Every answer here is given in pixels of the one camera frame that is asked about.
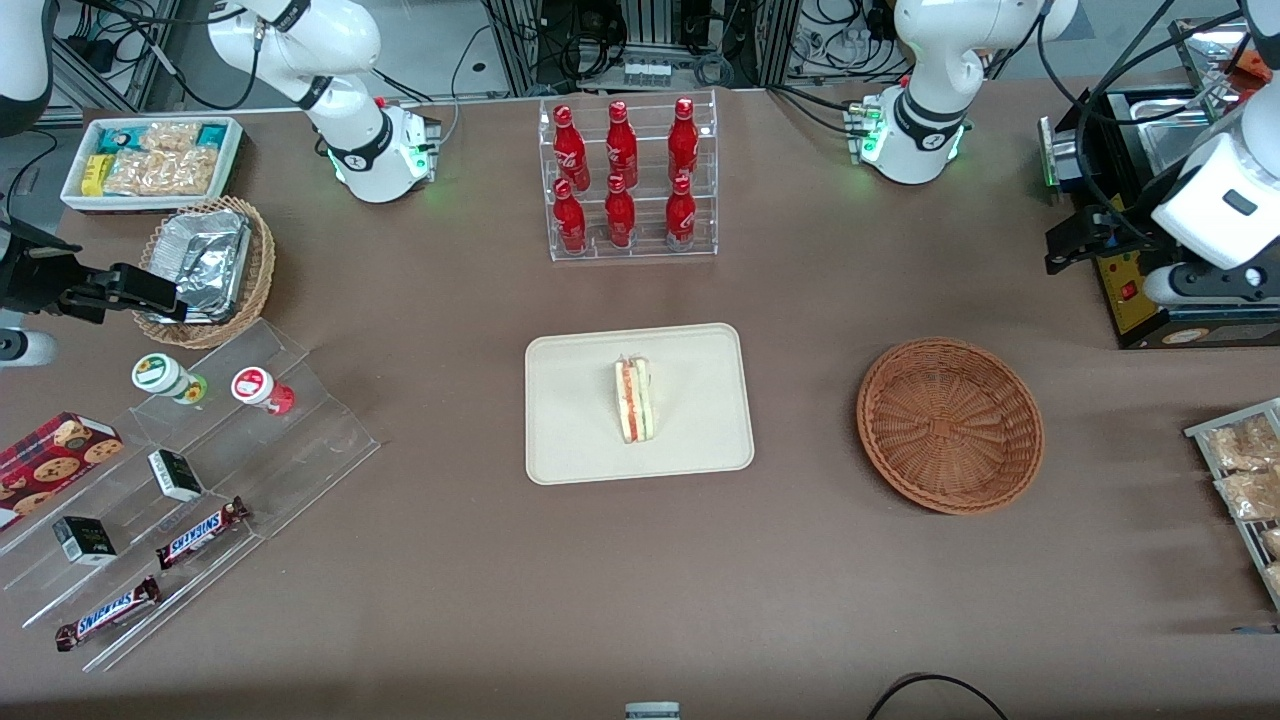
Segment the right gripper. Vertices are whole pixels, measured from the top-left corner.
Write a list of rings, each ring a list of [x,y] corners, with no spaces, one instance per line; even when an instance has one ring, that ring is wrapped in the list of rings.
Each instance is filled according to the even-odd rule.
[[[40,228],[12,218],[3,223],[8,245],[1,260],[3,309],[26,315],[41,313],[102,324],[108,309],[100,269],[77,259],[81,246],[61,242]],[[111,300],[131,305],[134,319],[154,324],[184,324],[189,309],[178,288],[142,268],[111,265]]]

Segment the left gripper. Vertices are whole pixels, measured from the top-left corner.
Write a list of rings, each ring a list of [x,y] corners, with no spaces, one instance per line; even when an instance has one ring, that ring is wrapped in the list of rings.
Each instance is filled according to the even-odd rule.
[[[1148,225],[1221,269],[1244,265],[1277,238],[1277,136],[1211,135],[1185,158]],[[1044,233],[1044,272],[1057,275],[1107,241],[1137,234],[1121,211],[1098,204],[1075,211],[1076,228]]]

